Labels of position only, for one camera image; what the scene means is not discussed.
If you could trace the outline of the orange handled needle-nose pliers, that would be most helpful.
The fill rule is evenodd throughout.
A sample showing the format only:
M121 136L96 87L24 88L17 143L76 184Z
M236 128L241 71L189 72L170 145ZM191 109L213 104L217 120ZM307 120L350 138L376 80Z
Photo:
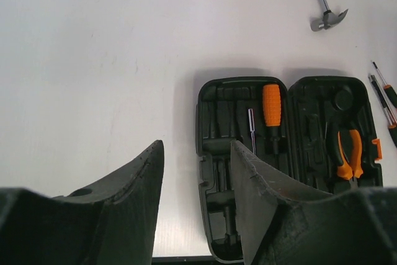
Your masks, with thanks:
M358 180L364 173L360 132L356 128L343 127L333 122L326 135L326 148L336 176L348 181L351 189L358 188Z

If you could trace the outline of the black orange handled screwdriver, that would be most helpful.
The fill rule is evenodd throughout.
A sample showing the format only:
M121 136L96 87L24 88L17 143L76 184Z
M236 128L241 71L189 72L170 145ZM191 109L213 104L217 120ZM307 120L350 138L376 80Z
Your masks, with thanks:
M251 134L252 152L256 155L256 128L254 121L254 110L248 109L249 131Z

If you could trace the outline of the orange grip bit screwdriver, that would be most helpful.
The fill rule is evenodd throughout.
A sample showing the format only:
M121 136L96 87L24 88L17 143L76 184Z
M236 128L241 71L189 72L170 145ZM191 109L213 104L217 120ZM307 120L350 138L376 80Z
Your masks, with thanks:
M279 127L282 118L282 101L278 84L266 84L262 88L262 108L266 127L269 128L273 152L279 154Z

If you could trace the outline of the small orange black precision screwdriver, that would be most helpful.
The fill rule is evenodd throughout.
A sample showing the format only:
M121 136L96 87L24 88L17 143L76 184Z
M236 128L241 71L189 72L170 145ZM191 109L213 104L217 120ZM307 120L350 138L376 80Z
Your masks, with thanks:
M383 89L385 91L385 94L387 95L388 99L390 100L390 102L392 103L392 105L397 108L397 94L396 91L394 90L393 86L388 84L386 82L386 79L384 78L384 76L382 75L380 69L378 68L377 64L372 61L372 65L375 68L376 72L378 73L382 84L383 84Z

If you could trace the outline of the black plastic tool case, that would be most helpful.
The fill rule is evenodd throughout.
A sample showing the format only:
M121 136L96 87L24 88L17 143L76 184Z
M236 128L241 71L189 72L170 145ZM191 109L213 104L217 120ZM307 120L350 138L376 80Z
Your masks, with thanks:
M282 101L279 154L273 152L262 108L262 88L278 84ZM361 135L363 175L360 187L383 184L381 146L375 130L367 88L357 78L309 76L286 87L269 76L214 79L198 93L196 150L200 157L200 205L213 257L224 264L243 260L236 228L230 148L240 141L252 150L248 109L254 110L256 156L279 171L319 190L338 194L349 183L336 176L326 148L329 126L336 122Z

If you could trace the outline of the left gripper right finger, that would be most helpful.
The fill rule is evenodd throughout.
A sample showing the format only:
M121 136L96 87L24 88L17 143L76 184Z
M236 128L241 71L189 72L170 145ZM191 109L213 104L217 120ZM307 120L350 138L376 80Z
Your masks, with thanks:
M395 264L396 189L330 194L231 143L236 225L245 264Z

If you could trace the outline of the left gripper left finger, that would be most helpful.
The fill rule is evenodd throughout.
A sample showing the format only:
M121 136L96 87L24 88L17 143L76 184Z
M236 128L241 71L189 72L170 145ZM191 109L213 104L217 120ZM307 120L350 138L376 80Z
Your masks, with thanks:
M70 195L1 189L2 264L150 264L164 173L157 140Z

